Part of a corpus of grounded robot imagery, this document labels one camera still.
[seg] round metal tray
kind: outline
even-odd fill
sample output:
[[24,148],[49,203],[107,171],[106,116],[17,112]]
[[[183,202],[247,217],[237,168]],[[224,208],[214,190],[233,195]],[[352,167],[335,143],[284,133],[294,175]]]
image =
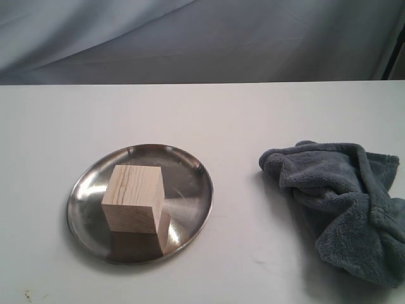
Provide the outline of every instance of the round metal tray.
[[[111,248],[110,230],[101,208],[115,165],[159,166],[165,188],[164,210],[171,220],[166,248],[159,258],[123,259]],[[162,144],[142,144],[118,150],[93,164],[74,185],[67,205],[73,237],[92,255],[110,263],[158,261],[179,252],[200,232],[212,207],[213,186],[202,163],[187,152]]]

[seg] microfiber cloth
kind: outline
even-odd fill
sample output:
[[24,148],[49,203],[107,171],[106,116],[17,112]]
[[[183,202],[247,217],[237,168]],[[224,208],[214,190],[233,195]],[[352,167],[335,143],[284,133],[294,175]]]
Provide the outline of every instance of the microfiber cloth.
[[388,194],[397,156],[303,141],[268,150],[259,166],[302,206],[322,260],[379,285],[404,282],[405,201]]

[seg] white fabric backdrop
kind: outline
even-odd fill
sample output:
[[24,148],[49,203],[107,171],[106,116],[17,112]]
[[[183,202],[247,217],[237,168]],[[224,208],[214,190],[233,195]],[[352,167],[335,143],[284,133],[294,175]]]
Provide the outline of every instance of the white fabric backdrop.
[[0,83],[372,79],[404,3],[0,0]]

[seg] fabric fold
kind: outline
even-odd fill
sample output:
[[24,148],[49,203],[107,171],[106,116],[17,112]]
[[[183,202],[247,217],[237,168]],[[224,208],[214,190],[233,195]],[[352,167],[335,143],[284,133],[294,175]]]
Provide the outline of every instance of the fabric fold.
[[405,201],[388,194],[399,158],[358,144],[270,149],[261,169],[302,206],[322,260],[388,287],[405,280]]

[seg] white tabletop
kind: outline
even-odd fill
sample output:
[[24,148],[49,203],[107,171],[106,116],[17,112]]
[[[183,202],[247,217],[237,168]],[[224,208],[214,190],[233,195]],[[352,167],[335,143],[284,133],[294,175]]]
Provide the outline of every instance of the white tabletop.
[[[354,142],[405,159],[405,82],[0,87],[0,303],[403,303],[318,258],[298,209],[264,183],[266,149]],[[207,225],[180,254],[99,262],[71,239],[72,185],[102,156],[165,143],[213,180]],[[391,195],[405,198],[404,166]]]

